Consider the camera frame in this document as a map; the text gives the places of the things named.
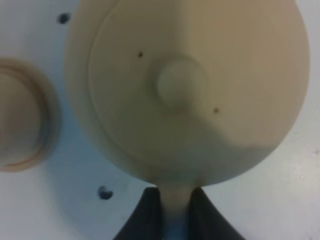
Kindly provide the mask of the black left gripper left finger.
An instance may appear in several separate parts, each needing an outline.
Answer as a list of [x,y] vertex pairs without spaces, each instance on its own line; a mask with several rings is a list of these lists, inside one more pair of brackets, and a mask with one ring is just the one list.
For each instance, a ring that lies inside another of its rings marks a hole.
[[116,240],[161,240],[163,216],[160,191],[147,187],[130,218],[115,236]]

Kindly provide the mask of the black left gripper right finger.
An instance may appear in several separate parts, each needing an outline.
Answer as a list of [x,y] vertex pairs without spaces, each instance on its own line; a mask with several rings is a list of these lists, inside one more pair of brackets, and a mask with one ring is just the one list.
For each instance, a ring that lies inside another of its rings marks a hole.
[[191,192],[184,217],[186,240],[244,239],[217,210],[200,187]]

